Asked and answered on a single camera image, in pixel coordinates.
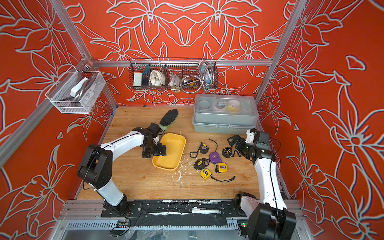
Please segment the round black Deli tape measure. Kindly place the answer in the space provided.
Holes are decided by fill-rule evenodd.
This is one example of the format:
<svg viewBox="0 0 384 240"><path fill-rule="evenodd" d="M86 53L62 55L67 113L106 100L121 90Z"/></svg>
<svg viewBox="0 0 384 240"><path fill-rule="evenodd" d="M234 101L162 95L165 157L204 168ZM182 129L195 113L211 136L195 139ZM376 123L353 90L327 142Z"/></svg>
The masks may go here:
<svg viewBox="0 0 384 240"><path fill-rule="evenodd" d="M232 148L223 148L222 155L224 158L232 158L234 156L234 152Z"/></svg>

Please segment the purple tape measure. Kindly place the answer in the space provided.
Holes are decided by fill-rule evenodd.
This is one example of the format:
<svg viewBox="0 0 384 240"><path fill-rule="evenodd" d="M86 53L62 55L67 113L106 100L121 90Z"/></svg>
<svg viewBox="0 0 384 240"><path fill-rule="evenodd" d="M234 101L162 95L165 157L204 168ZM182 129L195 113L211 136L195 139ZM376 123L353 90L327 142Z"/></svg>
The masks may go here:
<svg viewBox="0 0 384 240"><path fill-rule="evenodd" d="M215 165L215 164L221 163L222 159L217 152L212 152L209 155L209 161L210 161L210 163Z"/></svg>

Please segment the yellow plastic storage tray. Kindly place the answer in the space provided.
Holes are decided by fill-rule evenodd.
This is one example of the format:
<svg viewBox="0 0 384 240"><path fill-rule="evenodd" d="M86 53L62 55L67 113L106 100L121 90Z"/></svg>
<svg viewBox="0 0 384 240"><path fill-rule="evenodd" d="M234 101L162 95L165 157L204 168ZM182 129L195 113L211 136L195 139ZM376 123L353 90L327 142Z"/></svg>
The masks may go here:
<svg viewBox="0 0 384 240"><path fill-rule="evenodd" d="M185 137L178 134L167 133L162 137L160 143L167 147L167 155L153 157L153 166L166 171L176 170L179 167L184 153L186 145Z"/></svg>

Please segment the black yellow tape measure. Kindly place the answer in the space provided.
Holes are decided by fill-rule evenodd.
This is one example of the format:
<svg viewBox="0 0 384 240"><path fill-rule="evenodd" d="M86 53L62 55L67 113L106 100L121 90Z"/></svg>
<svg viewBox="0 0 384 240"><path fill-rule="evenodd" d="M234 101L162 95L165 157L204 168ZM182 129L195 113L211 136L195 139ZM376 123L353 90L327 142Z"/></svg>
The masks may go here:
<svg viewBox="0 0 384 240"><path fill-rule="evenodd" d="M198 159L194 163L194 169L196 169L196 170L203 170L204 168L209 166L209 164L210 164L210 160L209 159L206 159L206 158Z"/></svg>
<svg viewBox="0 0 384 240"><path fill-rule="evenodd" d="M190 152L190 157L196 159L199 154L207 154L209 152L209 146L205 143L200 143L200 146L197 151Z"/></svg>

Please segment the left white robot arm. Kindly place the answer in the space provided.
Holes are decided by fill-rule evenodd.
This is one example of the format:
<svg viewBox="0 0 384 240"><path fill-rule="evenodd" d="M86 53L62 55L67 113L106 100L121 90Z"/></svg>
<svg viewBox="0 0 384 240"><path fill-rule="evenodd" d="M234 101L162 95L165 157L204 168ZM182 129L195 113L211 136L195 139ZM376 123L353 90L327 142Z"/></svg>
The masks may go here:
<svg viewBox="0 0 384 240"><path fill-rule="evenodd" d="M142 148L142 157L166 156L167 146L160 143L162 129L152 123L148 128L134 128L127 135L102 145L91 144L84 153L77 175L103 197L116 212L126 210L127 197L112 180L113 162L126 152Z"/></svg>

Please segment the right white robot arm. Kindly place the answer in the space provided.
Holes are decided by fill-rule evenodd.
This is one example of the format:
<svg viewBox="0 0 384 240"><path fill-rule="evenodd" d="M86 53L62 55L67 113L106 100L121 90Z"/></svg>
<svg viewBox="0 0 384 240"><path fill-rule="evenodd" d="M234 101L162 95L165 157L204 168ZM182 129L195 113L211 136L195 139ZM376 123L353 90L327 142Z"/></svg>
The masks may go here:
<svg viewBox="0 0 384 240"><path fill-rule="evenodd" d="M270 135L256 129L247 130L244 139L234 135L229 145L250 160L257 173L260 197L239 194L240 209L248 218L247 236L250 240L290 240L297 219L282 197L277 178L276 154L270 150Z"/></svg>

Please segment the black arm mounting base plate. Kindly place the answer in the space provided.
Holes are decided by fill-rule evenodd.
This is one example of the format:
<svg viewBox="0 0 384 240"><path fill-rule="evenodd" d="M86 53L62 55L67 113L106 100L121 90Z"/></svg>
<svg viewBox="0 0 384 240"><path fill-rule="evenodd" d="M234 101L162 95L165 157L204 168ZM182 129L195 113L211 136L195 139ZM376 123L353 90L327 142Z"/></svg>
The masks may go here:
<svg viewBox="0 0 384 240"><path fill-rule="evenodd" d="M151 215L185 215L206 214L219 215L225 218L245 218L246 214L235 199L224 200L133 200L125 204L126 211L122 214L103 204L101 217L138 218L143 214Z"/></svg>

